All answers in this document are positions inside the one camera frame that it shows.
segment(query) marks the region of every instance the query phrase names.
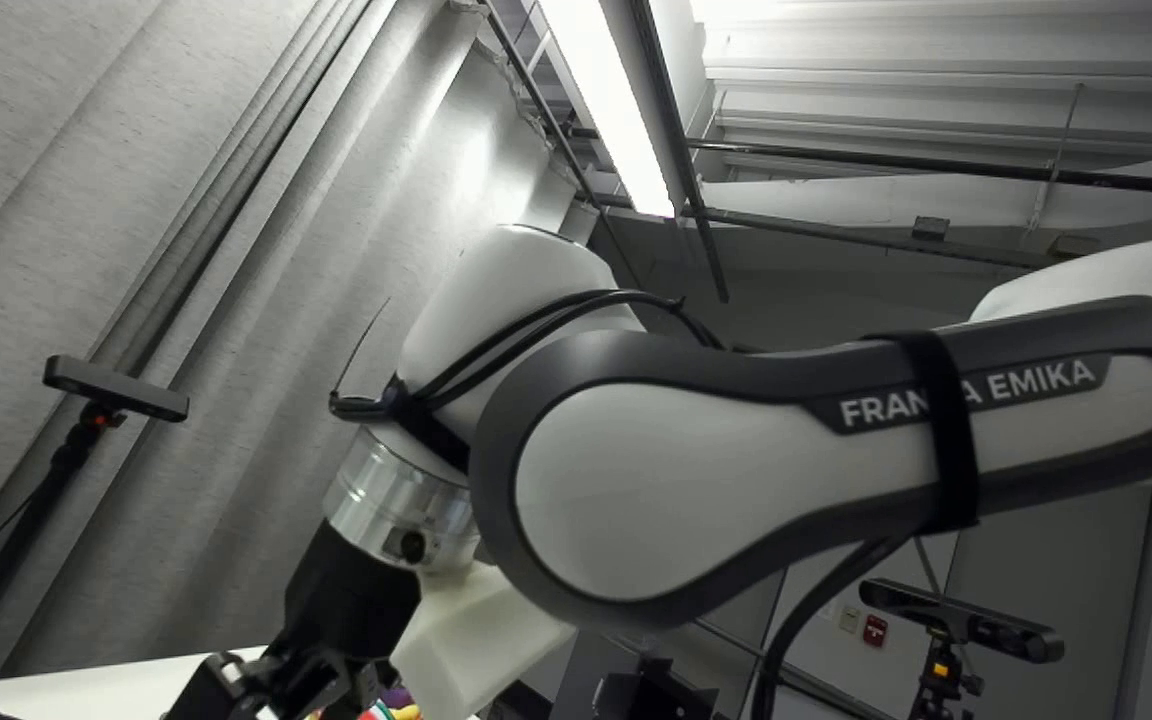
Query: black strap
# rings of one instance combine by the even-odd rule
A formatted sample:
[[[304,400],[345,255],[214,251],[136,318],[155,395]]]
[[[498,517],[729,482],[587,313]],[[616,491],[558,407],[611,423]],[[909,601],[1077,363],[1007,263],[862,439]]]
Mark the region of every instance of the black strap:
[[[928,392],[938,498],[923,531],[960,531],[980,526],[974,432],[954,361],[937,334],[890,334],[873,341],[890,341],[909,355],[917,386]]]
[[[424,395],[413,395],[401,375],[383,386],[379,400],[383,416],[413,432],[424,449],[430,449],[444,464],[469,471],[469,446],[430,416]]]

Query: ceiling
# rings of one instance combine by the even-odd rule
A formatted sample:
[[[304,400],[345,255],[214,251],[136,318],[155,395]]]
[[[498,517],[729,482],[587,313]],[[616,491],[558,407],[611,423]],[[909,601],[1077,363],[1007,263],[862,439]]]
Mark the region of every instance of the ceiling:
[[[712,135],[960,161],[1152,156],[1152,0],[691,0]],[[730,161],[744,178],[823,178]]]
[[[539,0],[490,0],[565,124],[592,124],[547,45]],[[653,0],[691,142],[882,153],[966,164],[1119,168],[1152,161],[1152,0]],[[616,168],[573,142],[600,192]],[[1152,196],[882,164],[700,153],[714,210],[945,247],[1048,261],[1065,235],[1152,235]]]

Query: fluorescent light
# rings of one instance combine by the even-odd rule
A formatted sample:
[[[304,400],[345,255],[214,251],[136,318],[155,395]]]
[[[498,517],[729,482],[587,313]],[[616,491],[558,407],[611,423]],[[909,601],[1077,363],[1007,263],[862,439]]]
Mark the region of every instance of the fluorescent light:
[[[577,93],[600,128],[600,142],[623,179],[634,213],[673,216],[659,156],[653,149],[643,114],[628,87],[600,0],[539,0],[544,19],[573,70]]]

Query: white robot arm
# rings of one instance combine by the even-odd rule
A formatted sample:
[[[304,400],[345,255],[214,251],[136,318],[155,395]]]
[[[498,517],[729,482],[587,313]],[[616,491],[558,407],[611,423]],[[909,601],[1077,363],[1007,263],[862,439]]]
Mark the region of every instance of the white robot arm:
[[[567,623],[683,623],[938,508],[928,374],[890,341],[740,355],[609,303],[459,395],[421,392],[455,388],[444,367],[462,351],[484,351],[471,375],[490,334],[579,292],[611,292],[585,247],[539,232],[471,247],[394,367],[393,400],[416,406],[369,416],[379,449],[326,500],[339,538],[424,576],[394,663],[430,715],[498,694]],[[937,341],[974,435],[974,513],[1152,482],[1152,243],[1007,286]],[[475,542],[503,576],[469,566]]]

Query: grey panel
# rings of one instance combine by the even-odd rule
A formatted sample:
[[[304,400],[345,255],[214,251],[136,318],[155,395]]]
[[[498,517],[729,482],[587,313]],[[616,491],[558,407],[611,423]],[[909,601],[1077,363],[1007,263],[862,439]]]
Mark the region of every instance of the grey panel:
[[[304,9],[170,0],[0,210],[0,487],[56,407],[42,355],[91,351]],[[100,35],[65,12],[36,27],[52,26],[71,26],[71,45]],[[38,70],[66,55],[65,27],[33,45]]]
[[[0,0],[0,206],[160,0]]]
[[[1068,656],[1014,663],[972,652],[980,715],[1112,715],[1142,548],[1146,487],[992,517],[963,531],[946,594],[1051,623]]]

